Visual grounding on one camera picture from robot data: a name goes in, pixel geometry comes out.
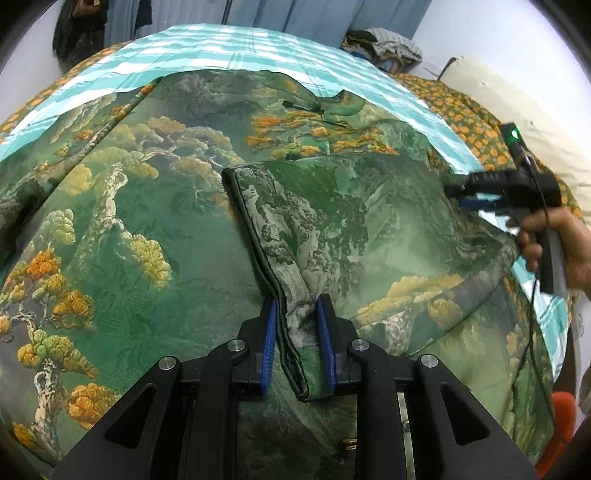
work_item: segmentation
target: blue curtain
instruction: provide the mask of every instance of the blue curtain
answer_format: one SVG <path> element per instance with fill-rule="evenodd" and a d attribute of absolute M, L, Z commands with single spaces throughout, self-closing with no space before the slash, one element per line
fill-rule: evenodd
<path fill-rule="evenodd" d="M 234 0 L 228 24 L 278 30 L 339 47 L 362 4 L 363 0 Z"/>
<path fill-rule="evenodd" d="M 111 0 L 105 46 L 183 23 L 220 23 L 226 0 L 151 0 L 152 24 L 134 32 L 139 0 Z M 229 25 L 278 30 L 339 47 L 348 29 L 383 27 L 412 38 L 431 0 L 233 0 Z"/>
<path fill-rule="evenodd" d="M 351 29 L 381 27 L 412 38 L 430 4 L 431 0 L 364 0 Z"/>

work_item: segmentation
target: gray striped cloth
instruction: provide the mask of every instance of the gray striped cloth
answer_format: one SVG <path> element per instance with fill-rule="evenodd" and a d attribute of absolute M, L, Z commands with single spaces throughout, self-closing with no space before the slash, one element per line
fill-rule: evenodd
<path fill-rule="evenodd" d="M 368 28 L 378 41 L 372 43 L 376 54 L 380 58 L 392 57 L 392 54 L 400 59 L 422 61 L 423 53 L 411 40 L 385 28 Z"/>

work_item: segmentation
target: teal striped sheet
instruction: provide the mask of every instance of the teal striped sheet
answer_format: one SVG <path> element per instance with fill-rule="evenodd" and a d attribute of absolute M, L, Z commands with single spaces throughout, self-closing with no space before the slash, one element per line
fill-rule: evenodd
<path fill-rule="evenodd" d="M 423 133 L 455 172 L 481 170 L 478 160 L 440 117 L 367 61 L 280 32 L 209 24 L 177 25 L 140 38 L 88 67 L 15 127 L 0 145 L 0 161 L 36 140 L 59 115 L 83 103 L 141 87 L 158 77 L 199 69 L 281 72 L 317 96 L 348 90 Z M 505 228 L 502 219 L 483 217 Z M 513 271 L 524 291 L 531 293 L 532 277 L 523 263 L 516 262 Z M 561 299 L 537 297 L 535 312 L 557 377 L 566 348 L 566 305 Z"/>

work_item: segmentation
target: dark hanging clothes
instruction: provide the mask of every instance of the dark hanging clothes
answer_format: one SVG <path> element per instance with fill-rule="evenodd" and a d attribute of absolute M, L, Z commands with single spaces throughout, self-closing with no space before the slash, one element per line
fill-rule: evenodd
<path fill-rule="evenodd" d="M 135 30 L 144 25 L 152 24 L 152 0 L 139 0 L 138 17 L 135 20 Z"/>
<path fill-rule="evenodd" d="M 109 0 L 100 0 L 95 14 L 73 16 L 78 0 L 65 0 L 53 35 L 53 51 L 64 68 L 71 68 L 104 48 Z"/>

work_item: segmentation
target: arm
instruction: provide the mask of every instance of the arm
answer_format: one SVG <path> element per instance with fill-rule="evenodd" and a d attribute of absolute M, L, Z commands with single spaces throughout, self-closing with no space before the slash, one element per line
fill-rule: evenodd
<path fill-rule="evenodd" d="M 565 207 L 548 209 L 548 218 L 543 210 L 538 210 L 521 219 L 517 243 L 521 246 L 527 269 L 531 272 L 538 270 L 542 247 L 535 242 L 535 233 L 544 229 L 548 221 L 564 246 L 567 287 L 583 290 L 591 299 L 591 231 Z M 517 226 L 517 223 L 512 220 L 508 225 Z"/>

